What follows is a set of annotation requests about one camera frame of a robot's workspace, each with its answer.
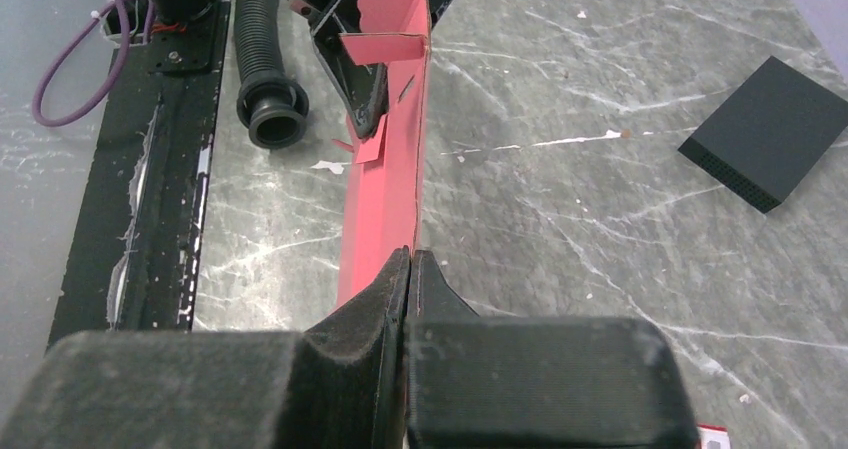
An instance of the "gray floor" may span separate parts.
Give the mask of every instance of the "gray floor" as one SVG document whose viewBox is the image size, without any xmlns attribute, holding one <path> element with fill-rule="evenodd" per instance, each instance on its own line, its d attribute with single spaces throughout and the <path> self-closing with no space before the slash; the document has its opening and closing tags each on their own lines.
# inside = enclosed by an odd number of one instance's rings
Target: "gray floor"
<svg viewBox="0 0 848 449">
<path fill-rule="evenodd" d="M 342 106 L 281 21 L 311 133 L 251 147 L 230 65 L 197 328 L 304 328 L 333 304 Z M 424 240 L 482 312 L 653 321 L 735 447 L 837 447 L 848 149 L 768 217 L 675 152 L 771 54 L 848 95 L 790 0 L 458 0 L 434 40 Z"/>
</svg>

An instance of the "black box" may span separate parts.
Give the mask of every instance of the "black box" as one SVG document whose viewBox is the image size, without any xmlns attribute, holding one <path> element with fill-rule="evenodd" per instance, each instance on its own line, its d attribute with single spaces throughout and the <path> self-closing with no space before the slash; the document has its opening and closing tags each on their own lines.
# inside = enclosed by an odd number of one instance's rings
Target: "black box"
<svg viewBox="0 0 848 449">
<path fill-rule="evenodd" d="M 848 102 L 770 57 L 678 150 L 766 213 L 846 126 Z"/>
</svg>

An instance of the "black corrugated hose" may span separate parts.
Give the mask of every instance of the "black corrugated hose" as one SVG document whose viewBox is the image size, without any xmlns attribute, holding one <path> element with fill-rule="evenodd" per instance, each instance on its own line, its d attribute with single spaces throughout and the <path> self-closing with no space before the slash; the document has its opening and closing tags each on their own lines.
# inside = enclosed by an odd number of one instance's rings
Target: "black corrugated hose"
<svg viewBox="0 0 848 449">
<path fill-rule="evenodd" d="M 236 0 L 234 37 L 241 79 L 238 115 L 250 140 L 274 149 L 299 141 L 306 132 L 309 99 L 286 76 L 277 36 L 280 0 Z"/>
</svg>

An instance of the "red and white card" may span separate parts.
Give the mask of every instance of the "red and white card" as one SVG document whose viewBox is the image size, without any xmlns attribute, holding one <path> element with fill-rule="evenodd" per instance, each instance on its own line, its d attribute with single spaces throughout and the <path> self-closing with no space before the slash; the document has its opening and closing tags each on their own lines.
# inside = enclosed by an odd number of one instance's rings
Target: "red and white card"
<svg viewBox="0 0 848 449">
<path fill-rule="evenodd" d="M 732 449 L 730 435 L 724 427 L 698 424 L 698 432 L 701 433 L 700 449 Z"/>
</svg>

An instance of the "cable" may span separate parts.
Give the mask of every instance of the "cable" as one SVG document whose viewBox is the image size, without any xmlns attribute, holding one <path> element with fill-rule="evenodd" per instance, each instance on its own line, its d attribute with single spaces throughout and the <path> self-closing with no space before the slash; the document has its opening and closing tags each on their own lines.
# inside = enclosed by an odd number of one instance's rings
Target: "cable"
<svg viewBox="0 0 848 449">
<path fill-rule="evenodd" d="M 35 89 L 35 95 L 32 98 L 32 117 L 35 119 L 35 122 L 41 124 L 46 127 L 60 127 L 68 125 L 74 121 L 77 121 L 84 117 L 86 114 L 91 112 L 103 98 L 109 94 L 109 91 L 115 85 L 115 82 L 118 80 L 118 76 L 121 74 L 121 70 L 124 68 L 124 64 L 127 62 L 127 54 L 130 48 L 130 19 L 129 14 L 127 14 L 127 7 L 124 3 L 125 0 L 114 0 L 109 2 L 105 6 L 103 6 L 98 11 L 97 18 L 92 17 L 91 21 L 85 26 L 85 28 L 77 34 L 73 41 L 70 44 L 65 46 L 56 59 L 50 64 L 47 68 L 47 71 L 41 77 L 41 80 L 38 82 L 38 86 Z M 60 117 L 58 119 L 48 119 L 44 116 L 42 112 L 42 105 L 44 103 L 44 93 L 47 92 L 47 86 L 50 84 L 50 81 L 53 79 L 53 76 L 56 75 L 56 72 L 59 71 L 59 67 L 65 62 L 68 56 L 74 51 L 74 49 L 79 46 L 79 44 L 83 41 L 83 39 L 88 36 L 88 34 L 97 27 L 97 24 L 100 22 L 100 18 L 106 16 L 112 8 L 116 8 L 118 10 L 118 20 L 120 21 L 121 26 L 121 44 L 118 47 L 118 55 L 115 57 L 115 63 L 112 65 L 112 69 L 109 71 L 109 75 L 106 77 L 106 80 L 103 81 L 103 84 L 99 89 L 91 96 L 91 98 L 86 101 L 79 109 L 68 114 L 67 116 Z M 144 22 L 145 32 L 144 39 L 145 42 L 149 40 L 149 31 L 148 28 L 153 25 L 153 3 L 148 2 L 147 6 L 147 18 Z"/>
</svg>

